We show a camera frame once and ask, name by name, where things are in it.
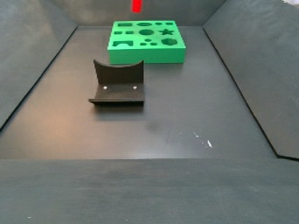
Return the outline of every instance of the star-shaped hole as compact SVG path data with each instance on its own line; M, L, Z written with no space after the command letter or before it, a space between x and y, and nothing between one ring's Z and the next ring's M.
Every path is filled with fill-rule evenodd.
M173 31L169 31L168 29L162 29L162 31L158 31L162 35L173 35Z

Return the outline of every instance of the black curved block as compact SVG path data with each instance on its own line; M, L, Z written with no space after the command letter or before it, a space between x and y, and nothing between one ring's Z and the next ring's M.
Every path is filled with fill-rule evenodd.
M97 92L93 104L144 103L144 62L129 66L109 66L93 60Z

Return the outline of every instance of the white speck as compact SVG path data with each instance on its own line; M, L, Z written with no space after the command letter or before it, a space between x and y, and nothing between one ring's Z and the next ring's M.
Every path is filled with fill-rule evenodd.
M209 145L209 147L212 148L212 146L211 146L211 141L208 140L208 145Z

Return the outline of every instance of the red object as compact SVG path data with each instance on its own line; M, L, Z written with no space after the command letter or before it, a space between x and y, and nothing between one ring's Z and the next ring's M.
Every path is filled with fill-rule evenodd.
M132 12L140 12L142 8L142 0L132 0Z

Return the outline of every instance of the green foam block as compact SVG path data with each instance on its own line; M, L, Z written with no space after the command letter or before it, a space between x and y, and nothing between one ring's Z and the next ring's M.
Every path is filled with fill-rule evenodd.
M184 62L185 45L173 21L116 21L106 50L110 64Z

